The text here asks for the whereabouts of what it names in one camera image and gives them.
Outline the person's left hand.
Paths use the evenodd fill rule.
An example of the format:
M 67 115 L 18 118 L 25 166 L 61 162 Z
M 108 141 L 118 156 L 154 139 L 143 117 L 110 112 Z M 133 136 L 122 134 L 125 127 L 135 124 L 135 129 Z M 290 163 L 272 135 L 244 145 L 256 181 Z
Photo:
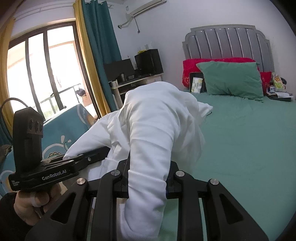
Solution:
M 40 219 L 37 208 L 43 208 L 47 212 L 50 207 L 62 196 L 62 189 L 55 184 L 50 191 L 22 192 L 16 194 L 14 210 L 18 217 L 26 224 L 34 226 Z

